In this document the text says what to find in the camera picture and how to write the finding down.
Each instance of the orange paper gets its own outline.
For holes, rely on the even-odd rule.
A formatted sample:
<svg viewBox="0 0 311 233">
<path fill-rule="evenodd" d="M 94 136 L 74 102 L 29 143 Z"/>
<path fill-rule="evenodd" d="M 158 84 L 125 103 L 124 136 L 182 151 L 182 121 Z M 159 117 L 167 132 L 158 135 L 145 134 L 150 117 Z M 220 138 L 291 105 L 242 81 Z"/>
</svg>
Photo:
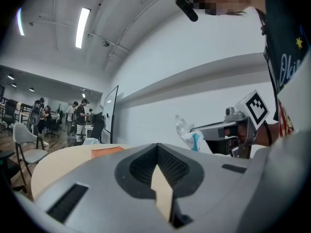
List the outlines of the orange paper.
<svg viewBox="0 0 311 233">
<path fill-rule="evenodd" d="M 122 150 L 124 150 L 124 148 L 121 148 L 121 147 L 115 147 L 115 148 L 109 148 L 109 149 L 101 149 L 101 150 L 92 150 L 92 159 L 93 158 L 97 158 L 97 157 L 101 157 L 101 156 L 104 156 L 104 155 L 120 152 Z"/>
</svg>

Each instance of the fluorescent light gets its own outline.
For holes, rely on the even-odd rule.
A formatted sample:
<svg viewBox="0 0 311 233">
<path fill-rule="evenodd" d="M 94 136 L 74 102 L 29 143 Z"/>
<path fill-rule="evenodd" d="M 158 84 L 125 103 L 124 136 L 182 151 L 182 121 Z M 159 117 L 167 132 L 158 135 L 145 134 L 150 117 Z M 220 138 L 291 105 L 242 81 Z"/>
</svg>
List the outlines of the fluorescent light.
<svg viewBox="0 0 311 233">
<path fill-rule="evenodd" d="M 90 9 L 82 8 L 78 28 L 77 28 L 77 36 L 76 36 L 76 47 L 81 48 L 82 47 L 82 40 L 83 40 L 83 34 L 84 29 L 86 27 L 86 21 L 88 18 L 89 13 L 91 12 Z"/>
<path fill-rule="evenodd" d="M 20 35 L 24 36 L 23 27 L 21 25 L 21 8 L 17 11 L 17 24 L 19 28 Z"/>
<path fill-rule="evenodd" d="M 13 74 L 9 74 L 8 77 L 9 77 L 9 79 L 14 80 L 14 75 Z"/>
</svg>

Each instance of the black pants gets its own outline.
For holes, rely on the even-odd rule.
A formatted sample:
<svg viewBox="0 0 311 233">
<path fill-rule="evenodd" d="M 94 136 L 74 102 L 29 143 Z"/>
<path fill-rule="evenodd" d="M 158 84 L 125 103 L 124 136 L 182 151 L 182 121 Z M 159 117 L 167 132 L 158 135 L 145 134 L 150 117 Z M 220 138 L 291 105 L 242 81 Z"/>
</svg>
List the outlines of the black pants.
<svg viewBox="0 0 311 233">
<path fill-rule="evenodd" d="M 40 120 L 38 123 L 38 132 L 40 134 L 42 134 L 42 130 L 44 129 L 44 127 L 45 127 L 45 120 Z"/>
</svg>

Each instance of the white t-shirt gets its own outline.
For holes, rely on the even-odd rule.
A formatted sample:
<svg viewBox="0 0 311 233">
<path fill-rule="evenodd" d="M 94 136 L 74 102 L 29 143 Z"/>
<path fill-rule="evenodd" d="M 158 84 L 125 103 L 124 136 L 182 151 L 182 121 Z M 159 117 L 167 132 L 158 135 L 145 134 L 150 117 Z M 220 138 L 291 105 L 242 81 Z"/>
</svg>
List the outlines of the white t-shirt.
<svg viewBox="0 0 311 233">
<path fill-rule="evenodd" d="M 72 120 L 71 120 L 71 116 L 72 116 L 72 113 L 74 112 L 74 108 L 72 107 L 72 106 L 70 106 L 68 109 L 67 109 L 67 111 L 66 111 L 66 113 L 68 113 L 68 117 L 67 117 L 67 121 L 68 122 L 71 122 Z"/>
</svg>

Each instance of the round table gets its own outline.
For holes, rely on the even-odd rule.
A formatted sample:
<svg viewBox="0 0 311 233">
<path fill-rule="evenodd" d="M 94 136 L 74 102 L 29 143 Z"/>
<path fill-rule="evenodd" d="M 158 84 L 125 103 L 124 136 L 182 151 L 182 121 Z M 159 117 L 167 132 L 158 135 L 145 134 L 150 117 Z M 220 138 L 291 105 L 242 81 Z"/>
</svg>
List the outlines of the round table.
<svg viewBox="0 0 311 233">
<path fill-rule="evenodd" d="M 33 198 L 37 198 L 54 181 L 90 160 L 91 150 L 114 147 L 131 148 L 131 146 L 123 144 L 94 144 L 69 147 L 48 154 L 37 164 L 33 172 L 31 178 Z"/>
</svg>

